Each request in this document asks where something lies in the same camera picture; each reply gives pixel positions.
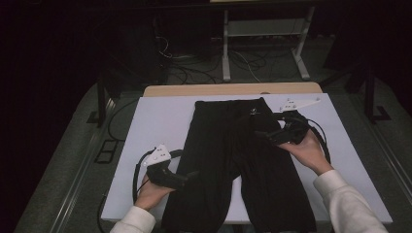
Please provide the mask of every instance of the wrist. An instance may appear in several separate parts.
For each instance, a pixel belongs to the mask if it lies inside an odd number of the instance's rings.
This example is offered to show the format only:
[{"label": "wrist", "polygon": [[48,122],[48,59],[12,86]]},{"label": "wrist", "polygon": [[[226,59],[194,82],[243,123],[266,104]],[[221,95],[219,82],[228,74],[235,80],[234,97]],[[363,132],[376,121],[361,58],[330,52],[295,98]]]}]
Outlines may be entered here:
[{"label": "wrist", "polygon": [[316,175],[320,176],[321,174],[328,172],[330,170],[333,170],[334,168],[329,164],[329,163],[325,163],[322,164],[321,166],[317,166],[314,169],[312,169]]},{"label": "wrist", "polygon": [[140,200],[139,198],[136,200],[136,202],[134,203],[135,207],[139,207],[145,211],[149,211],[152,206],[150,204],[148,204],[147,202],[145,202],[144,200]]}]

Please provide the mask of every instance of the right hand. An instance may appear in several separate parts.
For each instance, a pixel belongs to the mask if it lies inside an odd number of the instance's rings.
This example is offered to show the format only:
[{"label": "right hand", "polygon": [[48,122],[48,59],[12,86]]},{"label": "right hand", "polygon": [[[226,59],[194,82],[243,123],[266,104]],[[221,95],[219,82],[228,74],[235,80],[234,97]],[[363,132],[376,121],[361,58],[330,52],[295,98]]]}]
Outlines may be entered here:
[{"label": "right hand", "polygon": [[142,183],[143,186],[140,189],[134,205],[146,211],[149,211],[151,208],[155,207],[166,194],[175,190],[170,187],[159,186],[152,183],[149,180],[148,175],[145,175]]},{"label": "right hand", "polygon": [[325,158],[318,139],[310,129],[300,144],[284,143],[278,147],[289,151],[301,164],[312,169],[318,176],[333,170]]}]

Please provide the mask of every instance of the cable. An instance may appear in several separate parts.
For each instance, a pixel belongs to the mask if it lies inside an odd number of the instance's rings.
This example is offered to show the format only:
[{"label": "cable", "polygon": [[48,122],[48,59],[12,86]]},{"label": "cable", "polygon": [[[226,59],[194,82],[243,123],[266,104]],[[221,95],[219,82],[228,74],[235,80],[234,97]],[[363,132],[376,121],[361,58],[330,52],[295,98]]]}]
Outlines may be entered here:
[{"label": "cable", "polygon": [[[96,157],[94,158],[94,163],[109,164],[109,163],[111,163],[111,162],[113,161],[113,158],[114,158],[114,156],[115,156],[115,152],[116,152],[116,150],[117,150],[117,148],[118,148],[119,142],[122,142],[122,143],[125,142],[125,139],[119,139],[119,138],[117,138],[117,137],[115,137],[115,136],[113,135],[112,130],[111,130],[111,125],[112,125],[113,119],[114,119],[115,116],[116,116],[118,113],[120,113],[123,109],[125,109],[127,106],[130,106],[131,104],[133,104],[133,103],[136,102],[137,100],[138,100],[138,99],[135,99],[135,100],[130,101],[129,103],[125,104],[124,106],[122,106],[122,107],[121,107],[120,109],[118,109],[118,110],[112,115],[112,117],[109,119],[109,123],[108,123],[108,126],[107,126],[107,132],[108,132],[109,136],[112,138],[112,140],[108,139],[108,140],[105,140],[105,141],[103,142],[102,146],[100,147],[99,153],[97,153]],[[105,146],[106,146],[107,144],[115,144],[115,145],[114,145],[110,150],[105,150]],[[99,160],[100,156],[101,156],[103,153],[109,153],[109,154],[110,154],[109,159],[106,159],[106,160],[103,160],[103,161]]]},{"label": "cable", "polygon": [[249,65],[249,61],[242,54],[240,54],[239,52],[237,52],[237,51],[233,51],[233,52],[240,55],[246,61],[246,63],[248,64],[248,67],[249,67],[249,71],[251,71],[252,76],[255,78],[255,80],[257,80],[259,83],[261,83],[261,81],[258,79],[258,77],[255,76],[254,72],[252,71],[251,66]]},{"label": "cable", "polygon": [[101,221],[100,221],[100,216],[101,216],[101,212],[102,212],[102,207],[103,207],[103,203],[106,201],[107,198],[107,191],[103,194],[103,197],[100,201],[99,207],[97,208],[97,226],[99,227],[99,230],[101,233],[105,233],[105,231],[103,230]]},{"label": "cable", "polygon": [[292,35],[292,33],[293,33],[293,31],[294,31],[294,28],[296,27],[296,22],[297,22],[297,18],[294,19],[293,28],[292,28],[291,33],[289,33],[289,36]]},{"label": "cable", "polygon": [[[193,82],[195,82],[195,83],[208,83],[209,81],[212,81],[213,83],[217,83],[217,82],[216,82],[217,77],[214,77],[214,76],[208,74],[208,72],[211,72],[211,71],[216,70],[216,69],[218,68],[220,62],[221,62],[221,61],[218,59],[218,62],[217,62],[211,69],[206,70],[206,71],[200,71],[200,70],[196,70],[196,69],[191,69],[191,68],[184,67],[184,66],[182,66],[182,65],[180,65],[180,64],[176,64],[176,63],[174,63],[173,65],[171,65],[170,68],[172,68],[172,69],[173,69],[173,68],[174,68],[174,69],[179,69],[180,71],[182,71],[182,72],[185,73],[186,78],[185,78],[185,80],[182,82],[182,84],[185,84],[185,83],[189,84],[189,83],[187,82],[188,78],[191,78],[191,80],[192,80]],[[188,72],[197,73],[197,74],[202,74],[202,75],[204,75],[204,76],[207,76],[209,79],[206,80],[206,81],[196,81],[196,80],[193,79],[193,76],[190,75]]]},{"label": "cable", "polygon": [[[263,57],[259,58],[259,59],[255,59],[255,60],[247,60],[245,61],[244,58],[242,58],[241,55],[239,55],[239,52],[237,52],[234,50],[230,50],[229,53],[234,52],[235,56],[231,56],[231,61],[233,62],[233,64],[235,64],[238,68],[242,69],[242,70],[247,70],[249,71],[251,68],[253,68],[252,70],[256,71],[262,67],[264,67],[266,65],[266,59],[264,59]],[[263,65],[259,65],[258,61],[259,60],[263,60]],[[243,68],[242,66],[240,66],[237,62],[241,62],[244,64],[248,64],[249,63],[249,68]]]},{"label": "cable", "polygon": [[325,144],[327,144],[326,134],[325,134],[324,129],[321,127],[321,125],[319,125],[316,121],[314,121],[314,120],[312,120],[312,119],[307,119],[307,120],[309,120],[309,121],[311,121],[311,122],[315,123],[315,124],[316,124],[316,125],[317,125],[320,129],[321,129],[322,134],[324,135]]},{"label": "cable", "polygon": [[140,187],[139,187],[139,188],[137,188],[136,193],[139,193],[140,189],[142,189],[143,185],[145,185],[148,181],[149,181],[149,180],[147,180],[147,181],[143,182],[143,183],[142,183],[142,185],[140,185]]},{"label": "cable", "polygon": [[185,71],[182,74],[185,74],[185,77],[183,79],[179,76],[180,74],[169,73],[169,76],[174,76],[174,77],[176,77],[176,79],[182,81],[180,84],[186,84],[187,80],[188,80],[188,77],[189,77],[189,74]]},{"label": "cable", "polygon": [[118,139],[117,137],[115,137],[113,134],[112,134],[112,130],[111,130],[111,125],[112,125],[112,121],[113,121],[113,119],[115,118],[115,116],[118,114],[118,113],[120,113],[123,109],[125,109],[127,106],[130,106],[131,104],[133,104],[134,102],[137,102],[139,99],[135,99],[135,100],[133,100],[133,101],[130,101],[129,103],[127,103],[127,104],[125,104],[123,107],[121,107],[120,109],[118,109],[113,115],[112,115],[112,117],[110,118],[110,120],[109,120],[109,123],[108,123],[108,126],[107,126],[107,133],[109,134],[109,136],[112,138],[112,139],[114,139],[114,140],[116,140],[116,141],[119,141],[119,142],[125,142],[125,139]]},{"label": "cable", "polygon": [[319,131],[318,131],[315,127],[310,126],[310,129],[311,129],[312,132],[315,134],[315,136],[318,138],[318,141],[319,141],[319,143],[321,144],[322,149],[324,150],[324,154],[325,154],[326,161],[327,161],[329,164],[331,164],[331,162],[330,162],[330,153],[329,153],[329,149],[327,148],[326,141],[324,141],[324,140],[322,139],[321,134],[319,134]]},{"label": "cable", "polygon": [[133,185],[132,185],[132,196],[133,196],[133,204],[137,200],[137,192],[140,190],[140,188],[144,185],[144,183],[137,188],[137,182],[139,180],[139,172],[140,172],[140,166],[142,165],[143,160],[153,152],[154,150],[147,151],[143,156],[140,158],[139,162],[136,164],[136,167],[134,168],[134,175],[133,175]]}]

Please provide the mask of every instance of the white cuff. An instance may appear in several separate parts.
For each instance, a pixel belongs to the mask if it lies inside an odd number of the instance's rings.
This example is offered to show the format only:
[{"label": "white cuff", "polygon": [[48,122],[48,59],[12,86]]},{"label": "white cuff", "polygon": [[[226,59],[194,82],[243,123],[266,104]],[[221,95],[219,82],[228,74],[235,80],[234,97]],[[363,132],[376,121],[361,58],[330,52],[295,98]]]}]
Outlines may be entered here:
[{"label": "white cuff", "polygon": [[142,232],[152,232],[155,226],[155,217],[149,212],[133,206],[121,222],[139,228]]},{"label": "white cuff", "polygon": [[314,187],[319,191],[323,198],[330,192],[339,187],[348,185],[336,170],[327,171],[318,176],[313,182]]}]

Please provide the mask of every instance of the left hand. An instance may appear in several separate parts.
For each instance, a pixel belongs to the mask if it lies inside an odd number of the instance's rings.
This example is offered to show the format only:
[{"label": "left hand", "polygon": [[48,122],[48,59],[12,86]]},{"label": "left hand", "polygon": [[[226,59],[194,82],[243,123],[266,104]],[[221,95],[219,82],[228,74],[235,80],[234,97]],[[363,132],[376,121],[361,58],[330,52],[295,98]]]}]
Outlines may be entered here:
[{"label": "left hand", "polygon": [[149,181],[147,175],[143,178],[142,183],[145,184],[141,187],[134,205],[146,211],[155,207],[166,194],[175,190],[170,187],[159,186],[152,183]]}]

